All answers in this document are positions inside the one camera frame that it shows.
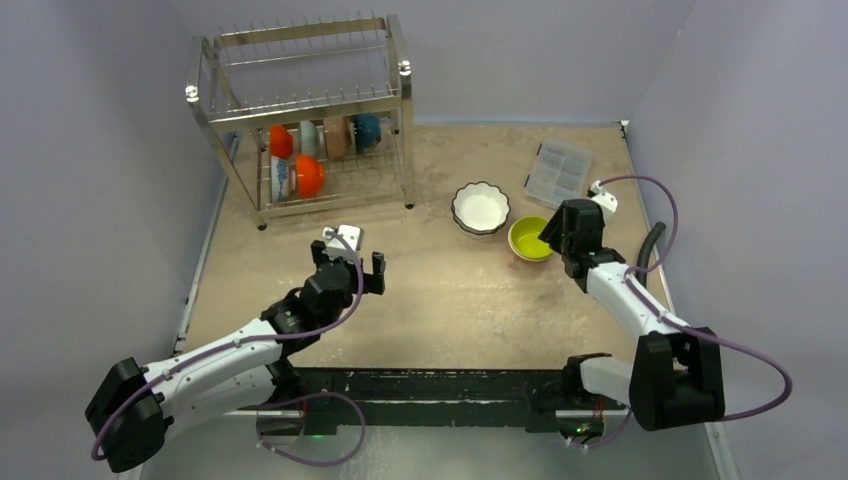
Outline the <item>lime green bowl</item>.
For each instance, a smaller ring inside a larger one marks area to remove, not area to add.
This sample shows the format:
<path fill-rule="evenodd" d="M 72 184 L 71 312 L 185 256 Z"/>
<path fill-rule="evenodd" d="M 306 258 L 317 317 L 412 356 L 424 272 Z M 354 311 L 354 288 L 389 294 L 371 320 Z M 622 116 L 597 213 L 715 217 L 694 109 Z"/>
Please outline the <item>lime green bowl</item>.
<path fill-rule="evenodd" d="M 516 256 L 529 258 L 551 257 L 554 251 L 538 239 L 547 222 L 545 218 L 538 216 L 516 220 L 508 231 L 508 244 L 512 252 Z"/>

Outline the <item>white fluted bowl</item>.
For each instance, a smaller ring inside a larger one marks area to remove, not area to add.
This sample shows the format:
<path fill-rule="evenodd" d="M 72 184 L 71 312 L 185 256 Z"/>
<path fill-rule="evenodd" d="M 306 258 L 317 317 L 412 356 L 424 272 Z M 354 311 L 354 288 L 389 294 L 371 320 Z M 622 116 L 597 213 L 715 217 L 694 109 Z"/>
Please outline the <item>white fluted bowl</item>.
<path fill-rule="evenodd" d="M 477 229 L 471 228 L 471 227 L 469 227 L 469 226 L 467 226 L 463 223 L 457 223 L 457 227 L 464 236 L 466 236 L 468 238 L 472 238 L 472 239 L 492 238 L 503 230 L 503 225 L 500 225 L 498 228 L 484 229 L 484 230 L 477 230 Z"/>
<path fill-rule="evenodd" d="M 508 195 L 498 186 L 484 181 L 466 184 L 455 192 L 451 201 L 454 223 L 477 230 L 504 227 L 510 213 Z"/>

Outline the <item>orange bowl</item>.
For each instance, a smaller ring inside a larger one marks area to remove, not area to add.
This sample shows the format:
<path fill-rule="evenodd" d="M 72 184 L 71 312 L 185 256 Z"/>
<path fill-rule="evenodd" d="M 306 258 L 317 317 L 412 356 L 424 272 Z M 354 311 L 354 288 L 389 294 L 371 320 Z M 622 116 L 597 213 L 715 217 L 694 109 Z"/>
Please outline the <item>orange bowl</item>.
<path fill-rule="evenodd" d="M 550 260 L 550 258 L 551 258 L 550 256 L 543 257 L 543 258 L 529 258 L 529 257 L 520 256 L 520 255 L 514 256 L 514 257 L 515 257 L 515 260 L 517 260 L 517 261 L 521 261 L 521 262 L 525 262 L 525 263 L 533 263 L 533 264 L 544 263 L 544 262 L 547 262 L 548 260 Z"/>

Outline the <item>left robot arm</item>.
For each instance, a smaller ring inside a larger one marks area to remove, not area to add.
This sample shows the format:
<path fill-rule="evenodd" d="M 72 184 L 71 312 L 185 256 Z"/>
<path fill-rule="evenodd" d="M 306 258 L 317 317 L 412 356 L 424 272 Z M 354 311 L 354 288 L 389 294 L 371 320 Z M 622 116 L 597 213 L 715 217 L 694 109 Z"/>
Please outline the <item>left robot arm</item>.
<path fill-rule="evenodd" d="M 95 436 L 92 460 L 126 472 L 212 418 L 292 405 L 298 382 L 283 372 L 289 356 L 346 322 L 363 296 L 385 291 L 384 254 L 372 254 L 367 272 L 360 244 L 359 230 L 329 228 L 311 245 L 314 273 L 235 332 L 146 365 L 133 357 L 113 364 L 84 410 Z"/>

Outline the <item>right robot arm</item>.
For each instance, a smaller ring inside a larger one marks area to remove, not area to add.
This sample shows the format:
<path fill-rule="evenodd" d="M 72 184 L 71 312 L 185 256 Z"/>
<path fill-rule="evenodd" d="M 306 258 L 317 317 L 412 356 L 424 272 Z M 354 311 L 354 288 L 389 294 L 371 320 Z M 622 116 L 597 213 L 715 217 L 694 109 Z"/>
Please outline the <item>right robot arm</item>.
<path fill-rule="evenodd" d="M 726 404 L 719 345 L 708 328 L 663 323 L 663 306 L 636 282 L 624 258 L 603 245 L 602 208 L 566 200 L 539 238 L 561 255 L 564 271 L 635 338 L 632 362 L 608 354 L 569 358 L 561 392 L 576 407 L 599 395 L 628 407 L 646 431 L 723 418 Z"/>

